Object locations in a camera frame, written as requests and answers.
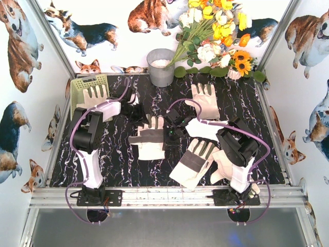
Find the gray floor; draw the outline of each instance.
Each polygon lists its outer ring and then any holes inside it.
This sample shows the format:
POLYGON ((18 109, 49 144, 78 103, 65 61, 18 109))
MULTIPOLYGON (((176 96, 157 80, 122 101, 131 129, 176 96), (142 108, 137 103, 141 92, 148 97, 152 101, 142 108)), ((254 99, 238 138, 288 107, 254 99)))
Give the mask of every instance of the gray floor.
MULTIPOLYGON (((263 208, 251 210, 251 219, 263 208)), ((78 209, 85 216, 85 209, 78 209)), ((294 208, 272 208, 259 222, 236 226, 225 209, 116 209, 102 226, 81 223, 68 209, 41 209, 34 247, 301 247, 294 208)))

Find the black table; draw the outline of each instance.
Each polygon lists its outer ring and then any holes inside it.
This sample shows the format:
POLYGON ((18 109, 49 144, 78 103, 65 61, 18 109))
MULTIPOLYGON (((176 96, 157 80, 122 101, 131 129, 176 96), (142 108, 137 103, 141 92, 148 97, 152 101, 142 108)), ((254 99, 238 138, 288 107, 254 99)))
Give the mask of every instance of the black table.
MULTIPOLYGON (((110 91, 115 90, 124 81, 124 77, 124 75, 108 76, 110 91)), ((242 78, 234 82, 205 74, 191 74, 185 78, 175 78, 169 87, 158 88, 151 84, 149 75, 133 75, 130 78, 133 87, 140 94, 145 112, 152 116, 164 115, 170 104, 177 99, 192 98, 191 84, 198 82, 214 84, 221 120, 240 117, 271 148, 270 155, 260 163, 257 173, 254 172, 252 176, 253 179, 264 178, 270 184, 284 184, 282 170, 252 79, 242 78)), ((194 108, 183 101, 176 104, 174 108, 181 114, 195 115, 194 108)), ((68 117, 50 181, 51 187, 66 187, 71 182, 83 180, 79 159, 69 147, 67 136, 69 124, 68 117)), ((137 128, 124 117, 114 117, 113 121, 104 123, 99 163, 106 186, 178 186, 177 182, 169 178, 169 174, 183 156, 192 138, 183 137, 181 146, 166 151, 164 160, 139 161, 137 146, 131 146, 128 142, 128 137, 135 135, 137 135, 137 128)), ((262 146, 256 160, 265 152, 266 149, 262 146)), ((217 165, 214 162, 199 185, 211 185, 210 174, 216 169, 217 165)), ((227 181, 220 181, 217 184, 227 184, 227 181)))

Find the white powder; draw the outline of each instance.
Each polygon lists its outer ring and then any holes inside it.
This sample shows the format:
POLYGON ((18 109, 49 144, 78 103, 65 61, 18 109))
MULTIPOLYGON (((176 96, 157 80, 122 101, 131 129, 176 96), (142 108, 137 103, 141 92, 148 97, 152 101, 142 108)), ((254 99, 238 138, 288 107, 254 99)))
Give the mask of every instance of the white powder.
POLYGON ((165 68, 169 63, 170 63, 170 60, 159 59, 159 60, 155 60, 154 62, 152 62, 151 65, 155 68, 165 68))

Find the white work glove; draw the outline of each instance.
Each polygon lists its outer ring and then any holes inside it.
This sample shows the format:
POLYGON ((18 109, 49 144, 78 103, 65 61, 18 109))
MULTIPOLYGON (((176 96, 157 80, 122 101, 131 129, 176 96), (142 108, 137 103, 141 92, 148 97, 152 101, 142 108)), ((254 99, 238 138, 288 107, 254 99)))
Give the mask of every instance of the white work glove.
POLYGON ((161 160, 165 158, 163 148, 163 117, 151 117, 147 114, 149 125, 138 126, 137 136, 128 137, 131 145, 138 145, 138 159, 141 161, 161 160))
MULTIPOLYGON (((198 83, 197 85, 192 84, 192 97, 193 100, 198 102, 202 107, 202 112, 199 116, 200 119, 219 119, 220 112, 218 111, 216 92, 214 85, 202 85, 198 83)), ((185 100, 187 105, 195 108, 198 114, 200 109, 193 102, 185 100)))
MULTIPOLYGON (((219 122, 221 124, 227 124, 228 121, 209 121, 211 123, 219 122)), ((207 125, 205 123, 199 122, 196 118, 189 121, 186 126, 186 130, 190 137, 202 137, 210 140, 218 141, 216 136, 218 130, 222 129, 221 126, 207 125)))
POLYGON ((217 151, 215 144, 193 139, 169 177, 194 190, 213 162, 212 153, 217 151))
POLYGON ((107 91, 106 91, 105 85, 102 85, 103 96, 101 95, 99 85, 96 85, 95 88, 96 88, 96 93, 95 93, 95 89, 93 87, 89 88, 91 93, 92 93, 91 97, 89 95, 88 89, 84 89, 82 91, 83 92, 84 103, 77 104, 77 107, 82 107, 82 108, 89 109, 91 107, 94 107, 94 106, 106 101, 108 96, 107 96, 107 91))
MULTIPOLYGON (((214 184, 222 179, 228 179, 231 181, 233 163, 230 162, 230 160, 227 158, 224 150, 215 152, 212 154, 212 156, 218 165, 218 169, 210 176, 210 183, 214 184)), ((261 190, 259 189, 257 184, 252 184, 249 197, 253 198, 255 195, 258 195, 260 191, 261 190)))

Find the green plastic basket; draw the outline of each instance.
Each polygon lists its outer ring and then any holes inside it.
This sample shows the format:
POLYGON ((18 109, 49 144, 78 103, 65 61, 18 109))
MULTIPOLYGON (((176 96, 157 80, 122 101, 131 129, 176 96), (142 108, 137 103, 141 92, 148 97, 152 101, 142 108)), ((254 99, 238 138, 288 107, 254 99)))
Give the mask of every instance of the green plastic basket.
POLYGON ((84 98, 83 98, 83 90, 84 89, 89 89, 91 87, 95 87, 99 85, 105 85, 107 95, 109 95, 108 91, 108 83, 107 83, 107 76, 105 74, 102 75, 95 75, 95 76, 89 76, 89 77, 83 77, 83 78, 78 78, 74 79, 71 81, 71 120, 73 117, 73 113, 75 109, 77 108, 77 104, 84 103, 84 98))

